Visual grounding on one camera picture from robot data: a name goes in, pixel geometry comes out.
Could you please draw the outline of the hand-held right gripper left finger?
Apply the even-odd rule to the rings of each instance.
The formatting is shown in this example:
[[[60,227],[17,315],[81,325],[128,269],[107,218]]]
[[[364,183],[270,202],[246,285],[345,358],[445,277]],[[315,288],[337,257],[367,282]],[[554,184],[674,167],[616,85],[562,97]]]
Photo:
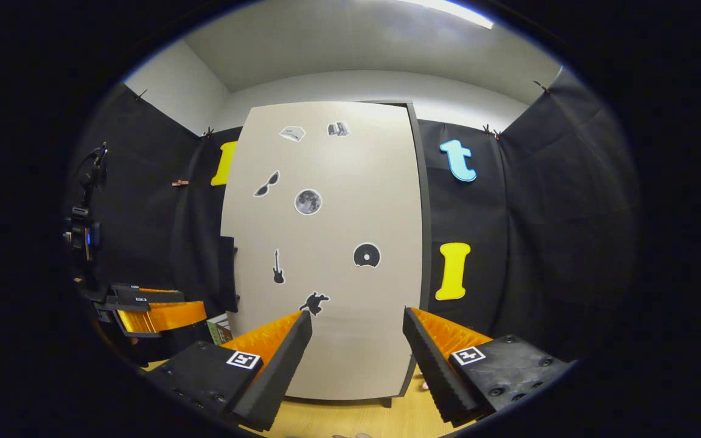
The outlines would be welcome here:
[[[144,378],[220,426],[267,431],[311,337],[312,314],[296,311],[221,346],[195,341]]]

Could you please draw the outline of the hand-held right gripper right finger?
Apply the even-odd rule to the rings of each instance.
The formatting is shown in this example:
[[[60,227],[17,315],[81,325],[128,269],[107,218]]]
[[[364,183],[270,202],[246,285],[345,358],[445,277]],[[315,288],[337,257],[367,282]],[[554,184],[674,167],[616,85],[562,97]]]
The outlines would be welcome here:
[[[521,336],[490,338],[415,307],[403,311],[403,334],[439,415],[453,426],[508,411],[575,366]]]

